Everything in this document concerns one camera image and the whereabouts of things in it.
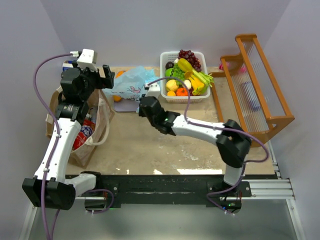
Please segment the brown paper grocery bag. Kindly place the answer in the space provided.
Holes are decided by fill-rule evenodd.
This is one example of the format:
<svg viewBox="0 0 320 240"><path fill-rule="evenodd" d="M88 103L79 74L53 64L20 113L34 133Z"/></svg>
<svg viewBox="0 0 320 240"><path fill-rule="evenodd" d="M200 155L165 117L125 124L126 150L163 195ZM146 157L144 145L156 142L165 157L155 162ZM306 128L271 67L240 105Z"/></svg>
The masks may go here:
<svg viewBox="0 0 320 240"><path fill-rule="evenodd" d="M104 144L107 140L110 131L110 123L115 114L102 90L95 90L89 97L87 103L89 111L90 108L94 106L97 106L98 108L95 130L81 147L76 150L71 150L69 157L69 162L71 162L71 164L81 168L85 168L89 164L96 148Z"/></svg>

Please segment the blue plastic bag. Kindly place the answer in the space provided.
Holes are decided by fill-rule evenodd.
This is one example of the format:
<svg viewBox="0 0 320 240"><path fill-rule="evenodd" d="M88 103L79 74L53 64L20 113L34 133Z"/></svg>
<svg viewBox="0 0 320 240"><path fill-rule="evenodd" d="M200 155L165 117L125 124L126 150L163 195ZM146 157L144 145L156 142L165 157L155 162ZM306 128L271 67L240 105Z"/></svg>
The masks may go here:
<svg viewBox="0 0 320 240"><path fill-rule="evenodd" d="M140 102L143 94L146 94L144 85L157 79L155 71L138 66L126 70L118 78L114 78L113 89L104 88L102 91L107 96L120 96L123 99Z"/></svg>

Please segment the red snack packet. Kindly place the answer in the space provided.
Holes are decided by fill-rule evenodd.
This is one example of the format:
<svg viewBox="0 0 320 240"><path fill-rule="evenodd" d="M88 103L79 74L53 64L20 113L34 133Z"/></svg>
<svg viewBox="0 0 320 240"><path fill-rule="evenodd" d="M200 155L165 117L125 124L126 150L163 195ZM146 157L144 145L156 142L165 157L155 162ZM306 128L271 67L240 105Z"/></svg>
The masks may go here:
<svg viewBox="0 0 320 240"><path fill-rule="evenodd" d="M79 133L77 134L74 140L72 150L74 151L81 147L86 142L86 140L92 136L92 134L95 131L95 128L96 124L94 122L85 119Z"/></svg>

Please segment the red bull can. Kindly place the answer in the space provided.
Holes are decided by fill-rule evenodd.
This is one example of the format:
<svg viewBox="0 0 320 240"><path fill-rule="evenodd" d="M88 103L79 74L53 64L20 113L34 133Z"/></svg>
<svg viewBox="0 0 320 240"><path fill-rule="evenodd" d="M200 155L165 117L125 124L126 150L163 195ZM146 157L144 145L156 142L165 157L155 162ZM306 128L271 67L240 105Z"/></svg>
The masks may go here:
<svg viewBox="0 0 320 240"><path fill-rule="evenodd" d="M96 124L96 122L97 122L97 114L98 114L98 107L97 106L93 106L92 108L90 108L89 114L90 114L90 121L93 122L94 124Z"/></svg>

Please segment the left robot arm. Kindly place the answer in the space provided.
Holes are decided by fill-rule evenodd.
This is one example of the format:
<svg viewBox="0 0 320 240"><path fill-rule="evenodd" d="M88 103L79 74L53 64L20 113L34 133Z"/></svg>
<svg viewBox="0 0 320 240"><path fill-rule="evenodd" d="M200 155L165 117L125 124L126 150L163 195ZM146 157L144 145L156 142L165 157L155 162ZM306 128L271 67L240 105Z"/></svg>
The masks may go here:
<svg viewBox="0 0 320 240"><path fill-rule="evenodd" d="M115 73L108 65L102 66L104 77L98 71L79 66L61 73L61 93L54 117L52 137L45 156L33 178L25 178L22 189L35 207L69 210L75 198L96 187L97 172L82 172L66 179L67 163L74 141L89 111L88 99L95 90L112 89Z"/></svg>

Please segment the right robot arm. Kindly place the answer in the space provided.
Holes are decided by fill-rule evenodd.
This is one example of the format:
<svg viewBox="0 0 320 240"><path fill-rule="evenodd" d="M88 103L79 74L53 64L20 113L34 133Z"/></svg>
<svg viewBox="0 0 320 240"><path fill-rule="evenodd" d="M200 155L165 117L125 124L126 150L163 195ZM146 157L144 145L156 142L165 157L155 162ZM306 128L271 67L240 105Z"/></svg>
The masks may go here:
<svg viewBox="0 0 320 240"><path fill-rule="evenodd" d="M238 182L252 140L237 122L185 119L185 116L178 112L164 110L154 96L146 96L140 100L138 114L140 117L146 117L150 124L164 135L191 137L216 146L226 164L223 182L229 186Z"/></svg>

